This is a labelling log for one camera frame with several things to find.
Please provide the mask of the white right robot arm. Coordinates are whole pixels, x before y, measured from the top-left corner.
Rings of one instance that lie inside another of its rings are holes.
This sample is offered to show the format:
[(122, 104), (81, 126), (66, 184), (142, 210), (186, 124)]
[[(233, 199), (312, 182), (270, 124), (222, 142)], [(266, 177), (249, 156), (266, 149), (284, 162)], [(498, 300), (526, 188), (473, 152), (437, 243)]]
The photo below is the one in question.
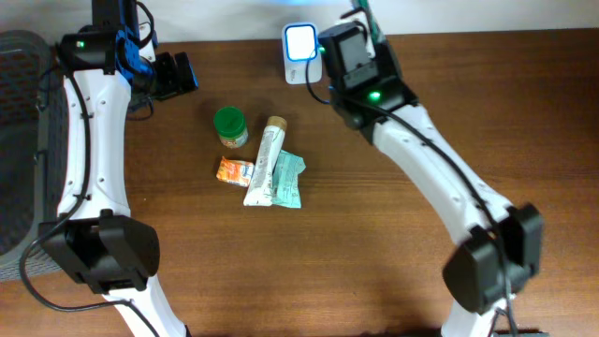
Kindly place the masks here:
[(540, 270), (540, 212), (514, 206), (452, 149), (403, 82), (388, 42), (369, 25), (340, 23), (317, 40), (330, 105), (406, 174), (456, 246), (442, 271), (453, 304), (438, 335), (493, 336), (505, 317), (507, 335), (520, 336), (513, 299)]

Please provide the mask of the orange snack packet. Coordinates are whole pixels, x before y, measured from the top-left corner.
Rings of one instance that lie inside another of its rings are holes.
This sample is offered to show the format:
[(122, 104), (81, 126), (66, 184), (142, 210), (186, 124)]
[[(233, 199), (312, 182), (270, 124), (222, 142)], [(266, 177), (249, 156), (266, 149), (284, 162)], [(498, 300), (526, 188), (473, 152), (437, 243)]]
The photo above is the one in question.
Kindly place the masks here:
[(231, 160), (223, 157), (216, 172), (216, 179), (220, 182), (248, 187), (252, 181), (255, 165), (242, 160)]

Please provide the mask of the mint green snack pouch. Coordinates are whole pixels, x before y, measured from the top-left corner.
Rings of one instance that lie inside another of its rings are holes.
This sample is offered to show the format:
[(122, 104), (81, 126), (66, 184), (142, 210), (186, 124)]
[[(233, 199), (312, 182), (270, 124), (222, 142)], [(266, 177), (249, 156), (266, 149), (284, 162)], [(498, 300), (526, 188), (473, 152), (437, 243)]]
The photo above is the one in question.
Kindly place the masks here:
[(273, 172), (272, 203), (289, 209), (300, 209), (299, 176), (306, 169), (302, 157), (282, 150)]

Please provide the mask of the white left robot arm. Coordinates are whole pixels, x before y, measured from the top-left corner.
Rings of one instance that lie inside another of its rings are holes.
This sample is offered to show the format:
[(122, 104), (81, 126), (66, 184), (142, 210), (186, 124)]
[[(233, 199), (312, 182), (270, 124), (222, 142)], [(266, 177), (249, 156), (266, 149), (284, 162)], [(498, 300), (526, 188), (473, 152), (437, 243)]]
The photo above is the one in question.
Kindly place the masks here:
[(185, 336), (157, 276), (156, 231), (133, 219), (124, 185), (127, 117), (198, 82), (185, 53), (157, 51), (139, 1), (95, 1), (93, 21), (57, 45), (64, 70), (66, 181), (57, 219), (37, 246), (76, 283), (115, 307), (137, 336)]

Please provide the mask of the green lid jar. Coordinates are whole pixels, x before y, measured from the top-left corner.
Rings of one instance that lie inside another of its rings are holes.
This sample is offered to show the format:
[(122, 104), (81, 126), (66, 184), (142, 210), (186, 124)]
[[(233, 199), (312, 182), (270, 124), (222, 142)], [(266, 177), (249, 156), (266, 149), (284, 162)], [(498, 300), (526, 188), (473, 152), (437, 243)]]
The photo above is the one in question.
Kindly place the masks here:
[(227, 148), (240, 148), (249, 138), (244, 114), (238, 108), (221, 108), (215, 113), (213, 123), (221, 143)]

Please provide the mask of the green 3M gloves packet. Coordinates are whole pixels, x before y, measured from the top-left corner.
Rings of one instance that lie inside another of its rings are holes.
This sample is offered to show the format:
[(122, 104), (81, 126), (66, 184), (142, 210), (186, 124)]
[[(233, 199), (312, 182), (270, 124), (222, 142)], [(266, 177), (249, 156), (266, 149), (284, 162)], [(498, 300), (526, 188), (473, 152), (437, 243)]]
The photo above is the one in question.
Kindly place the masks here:
[(376, 18), (373, 15), (372, 7), (368, 0), (351, 0), (353, 9), (363, 9), (366, 15), (366, 20), (370, 28), (372, 41), (374, 44), (385, 42), (387, 39), (381, 31)]

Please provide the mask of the white tube gold cap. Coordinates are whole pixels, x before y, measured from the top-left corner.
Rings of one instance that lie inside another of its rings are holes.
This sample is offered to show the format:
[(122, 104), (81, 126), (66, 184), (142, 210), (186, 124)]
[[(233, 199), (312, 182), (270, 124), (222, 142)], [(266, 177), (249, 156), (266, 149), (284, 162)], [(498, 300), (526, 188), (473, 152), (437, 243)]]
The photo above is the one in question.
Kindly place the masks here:
[(287, 121), (271, 116), (264, 129), (258, 150), (255, 170), (243, 200), (244, 206), (272, 205), (272, 174), (285, 140)]

